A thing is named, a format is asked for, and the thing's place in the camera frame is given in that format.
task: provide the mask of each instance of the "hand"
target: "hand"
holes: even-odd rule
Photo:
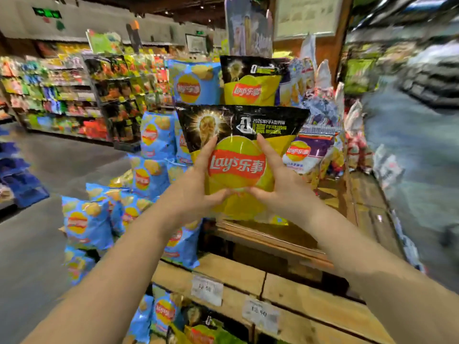
[[[246,188],[246,191],[273,213],[303,227],[307,215],[322,204],[320,199],[297,173],[284,165],[282,158],[261,134],[257,135],[257,141],[273,172],[274,191],[267,192],[257,187]]]
[[[201,149],[196,162],[159,197],[153,205],[158,212],[163,212],[178,226],[203,218],[216,205],[221,204],[233,191],[222,189],[214,194],[205,195],[204,180],[209,158],[217,144],[213,137]]]

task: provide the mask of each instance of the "price tag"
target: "price tag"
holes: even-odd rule
[[[223,284],[195,275],[192,281],[191,295],[214,306],[222,305]]]
[[[268,332],[277,334],[279,331],[279,311],[271,304],[247,297],[242,317]]]

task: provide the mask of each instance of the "black and yellow chip bag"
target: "black and yellow chip bag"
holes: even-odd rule
[[[280,59],[221,55],[227,105],[274,106],[281,78],[288,64]]]
[[[193,162],[200,149],[218,135],[209,159],[206,194],[250,186],[272,191],[274,178],[257,144],[257,133],[282,156],[309,116],[308,109],[273,106],[178,104],[176,110]],[[214,211],[221,218],[253,220],[261,217],[266,208],[252,195],[240,191]]]

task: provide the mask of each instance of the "finger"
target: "finger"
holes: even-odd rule
[[[257,135],[257,142],[263,151],[266,159],[268,161],[269,167],[273,172],[274,176],[276,173],[279,173],[280,170],[285,169],[284,162],[282,158],[277,154],[277,152],[272,148],[268,141],[263,137],[263,135]]]
[[[206,203],[209,207],[214,207],[220,205],[224,200],[233,194],[233,191],[230,188],[222,189],[214,194],[206,195]]]
[[[262,189],[259,189],[257,187],[247,187],[245,191],[253,195],[255,198],[257,198],[259,201],[261,201],[265,205],[272,202],[272,199],[273,199],[272,192],[263,191]]]
[[[202,172],[207,169],[209,164],[209,158],[212,154],[213,150],[215,149],[215,145],[217,144],[217,136],[211,138],[207,144],[201,149],[199,156],[194,163],[194,167]]]

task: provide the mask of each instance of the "forearm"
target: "forearm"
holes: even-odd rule
[[[148,209],[24,343],[119,343],[163,254],[169,224],[164,212]]]
[[[305,222],[396,343],[458,342],[456,294],[364,236],[326,205]]]

